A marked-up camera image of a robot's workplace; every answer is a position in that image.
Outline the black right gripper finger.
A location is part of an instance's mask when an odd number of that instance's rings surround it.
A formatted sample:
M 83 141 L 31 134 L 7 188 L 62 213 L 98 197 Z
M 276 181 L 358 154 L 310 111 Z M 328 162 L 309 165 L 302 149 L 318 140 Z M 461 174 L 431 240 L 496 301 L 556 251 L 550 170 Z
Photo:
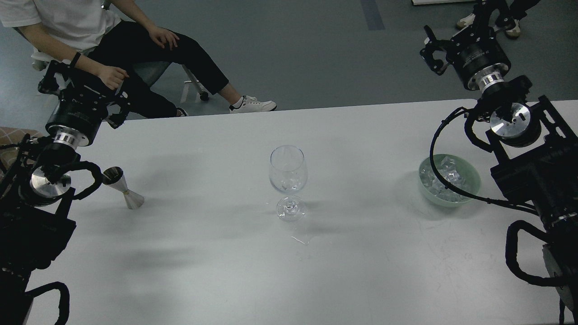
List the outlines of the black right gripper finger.
M 424 26 L 426 39 L 424 40 L 424 48 L 420 50 L 420 56 L 428 66 L 428 68 L 437 75 L 442 75 L 446 71 L 449 63 L 434 57 L 435 52 L 446 52 L 452 48 L 452 41 L 437 39 L 435 33 L 429 25 Z
M 491 15 L 498 10 L 498 18 L 493 27 L 489 26 Z M 473 39 L 491 39 L 496 31 L 508 29 L 508 4 L 505 0 L 478 0 L 475 10 L 475 19 L 471 24 Z

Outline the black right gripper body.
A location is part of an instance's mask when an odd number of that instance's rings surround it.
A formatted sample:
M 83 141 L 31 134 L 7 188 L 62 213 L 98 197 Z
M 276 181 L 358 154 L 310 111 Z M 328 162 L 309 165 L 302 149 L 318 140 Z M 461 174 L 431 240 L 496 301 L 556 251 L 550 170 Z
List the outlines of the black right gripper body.
M 479 31 L 465 28 L 450 39 L 452 46 L 447 50 L 447 61 L 456 70 L 465 89 L 479 90 L 476 75 L 487 68 L 498 70 L 502 76 L 509 72 L 511 62 L 496 36 L 493 28 Z

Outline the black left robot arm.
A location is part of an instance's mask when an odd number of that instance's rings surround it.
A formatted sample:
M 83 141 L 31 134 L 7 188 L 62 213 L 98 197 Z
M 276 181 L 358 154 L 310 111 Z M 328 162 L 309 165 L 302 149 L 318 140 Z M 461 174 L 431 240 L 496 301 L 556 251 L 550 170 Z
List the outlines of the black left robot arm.
M 119 90 L 103 86 L 76 68 L 78 57 L 50 62 L 38 90 L 58 97 L 48 136 L 26 134 L 11 147 L 16 160 L 1 181 L 1 323 L 24 325 L 33 300 L 56 290 L 60 298 L 56 324 L 70 316 L 70 291 L 62 282 L 28 289 L 31 273 L 46 269 L 66 248 L 76 228 L 68 218 L 72 202 L 82 200 L 103 183 L 96 164 L 82 161 L 78 147 L 93 144 L 103 120 L 113 128 L 130 109 Z

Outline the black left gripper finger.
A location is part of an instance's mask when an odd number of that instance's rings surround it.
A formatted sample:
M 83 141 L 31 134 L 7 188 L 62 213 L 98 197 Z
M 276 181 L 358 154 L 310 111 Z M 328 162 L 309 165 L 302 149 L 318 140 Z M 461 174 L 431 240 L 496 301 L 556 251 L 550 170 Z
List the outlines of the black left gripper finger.
M 131 109 L 131 103 L 128 98 L 128 94 L 125 91 L 120 91 L 118 94 L 114 95 L 113 101 L 110 105 L 118 106 L 118 112 L 109 113 L 107 116 L 107 123 L 113 129 L 117 129 L 125 123 Z
M 52 60 L 48 66 L 45 76 L 38 83 L 38 91 L 41 94 L 60 94 L 60 85 L 56 80 L 56 74 L 67 78 L 69 70 L 68 64 Z

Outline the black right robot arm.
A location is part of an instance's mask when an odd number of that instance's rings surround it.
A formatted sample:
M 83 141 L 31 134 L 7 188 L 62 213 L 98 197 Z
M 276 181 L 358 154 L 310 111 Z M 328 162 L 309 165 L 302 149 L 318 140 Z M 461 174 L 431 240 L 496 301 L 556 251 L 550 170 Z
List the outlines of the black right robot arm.
M 442 121 L 432 138 L 429 163 L 444 186 L 458 194 L 540 218 L 543 230 L 524 220 L 510 224 L 504 257 L 518 279 L 557 290 L 559 323 L 564 324 L 566 309 L 577 319 L 577 135 L 546 96 L 528 105 L 532 82 L 527 76 L 504 79 L 511 62 L 497 41 L 497 31 L 515 25 L 506 2 L 479 0 L 474 15 L 469 25 L 448 40 L 438 39 L 430 26 L 424 27 L 427 37 L 420 56 L 430 70 L 442 75 L 453 66 L 465 89 L 481 91 L 473 108 L 459 107 Z M 465 117 L 464 132 L 469 142 L 497 159 L 490 173 L 503 194 L 502 200 L 459 189 L 435 166 L 438 137 L 461 115 Z M 549 277 L 527 274 L 519 266 L 521 230 L 544 242 L 543 259 Z

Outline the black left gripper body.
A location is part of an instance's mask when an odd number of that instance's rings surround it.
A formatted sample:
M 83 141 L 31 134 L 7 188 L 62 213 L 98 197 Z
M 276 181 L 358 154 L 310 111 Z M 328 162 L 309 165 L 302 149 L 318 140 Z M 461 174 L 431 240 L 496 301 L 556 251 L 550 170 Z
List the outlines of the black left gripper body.
M 57 95 L 58 103 L 46 123 L 46 131 L 55 140 L 63 140 L 65 135 L 73 137 L 70 141 L 73 147 L 93 144 L 102 121 L 109 115 L 113 97 L 72 78 L 65 81 Z

